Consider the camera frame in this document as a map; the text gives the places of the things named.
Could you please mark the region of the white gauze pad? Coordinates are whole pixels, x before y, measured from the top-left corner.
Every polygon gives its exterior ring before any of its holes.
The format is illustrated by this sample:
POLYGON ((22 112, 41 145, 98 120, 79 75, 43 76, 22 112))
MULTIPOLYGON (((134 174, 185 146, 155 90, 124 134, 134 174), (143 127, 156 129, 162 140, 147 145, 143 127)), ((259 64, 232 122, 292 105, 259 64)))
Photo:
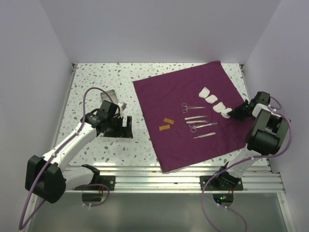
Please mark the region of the white gauze pad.
POLYGON ((207 87, 203 87, 203 89, 199 92, 198 96, 200 98, 207 98, 210 94, 210 90, 207 87))
POLYGON ((217 113, 221 113, 225 109, 226 109, 226 106, 222 102, 219 102, 218 104, 213 106, 213 110, 217 113))
POLYGON ((209 95, 207 98, 205 98, 205 101, 209 104, 213 104, 218 100, 218 98, 215 95, 209 95))
POLYGON ((232 112, 232 109, 231 108, 225 108, 222 112, 221 112, 221 116, 226 118, 226 119, 229 119, 230 118, 230 115, 229 113, 232 112))

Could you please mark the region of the straight silver tweezers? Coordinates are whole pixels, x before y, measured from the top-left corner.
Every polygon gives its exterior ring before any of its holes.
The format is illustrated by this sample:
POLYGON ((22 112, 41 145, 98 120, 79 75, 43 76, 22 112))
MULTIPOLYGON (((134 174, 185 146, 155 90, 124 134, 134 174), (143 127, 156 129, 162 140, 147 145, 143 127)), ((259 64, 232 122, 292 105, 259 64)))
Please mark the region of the straight silver tweezers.
POLYGON ((194 137, 194 139, 209 137, 209 136, 213 136, 215 134, 216 134, 215 132, 211 132, 211 133, 207 133, 207 134, 196 136, 196 137, 194 137))

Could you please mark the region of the orange bandage strip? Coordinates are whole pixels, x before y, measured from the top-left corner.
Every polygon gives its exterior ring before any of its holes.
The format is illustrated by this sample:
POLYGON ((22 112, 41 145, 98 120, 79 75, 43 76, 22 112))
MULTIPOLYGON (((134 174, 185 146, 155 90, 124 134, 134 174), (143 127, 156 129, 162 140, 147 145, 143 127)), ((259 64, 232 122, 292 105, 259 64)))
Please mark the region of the orange bandage strip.
POLYGON ((174 120, 168 119, 168 118, 164 118, 164 122, 169 123, 171 125, 174 124, 174 120))
POLYGON ((159 127, 160 131, 169 130, 169 129, 170 129, 170 125, 164 125, 164 126, 159 127))

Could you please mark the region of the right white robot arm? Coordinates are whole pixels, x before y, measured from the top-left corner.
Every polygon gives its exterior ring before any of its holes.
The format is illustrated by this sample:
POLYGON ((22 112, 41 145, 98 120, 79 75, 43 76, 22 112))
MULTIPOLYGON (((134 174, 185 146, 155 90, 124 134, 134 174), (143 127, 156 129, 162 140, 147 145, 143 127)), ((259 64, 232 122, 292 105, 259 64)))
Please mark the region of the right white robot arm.
POLYGON ((270 94, 259 91, 250 101, 227 112, 233 119, 244 121, 253 117, 254 122, 245 138, 246 146, 231 162, 220 167, 218 175, 211 181, 212 185, 222 190, 234 188, 256 161, 279 152, 289 124, 276 113, 281 109, 280 104, 277 108, 271 107, 272 99, 270 94))

